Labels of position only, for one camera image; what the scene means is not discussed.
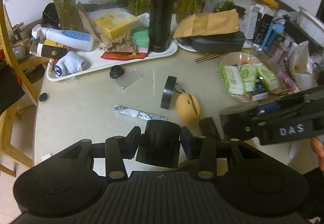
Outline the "person's hand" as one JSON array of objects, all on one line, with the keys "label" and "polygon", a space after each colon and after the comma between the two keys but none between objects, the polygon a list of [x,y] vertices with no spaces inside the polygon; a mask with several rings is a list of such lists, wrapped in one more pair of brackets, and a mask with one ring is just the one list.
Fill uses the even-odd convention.
[{"label": "person's hand", "polygon": [[324,146],[316,137],[311,138],[311,148],[317,154],[319,168],[324,171]]}]

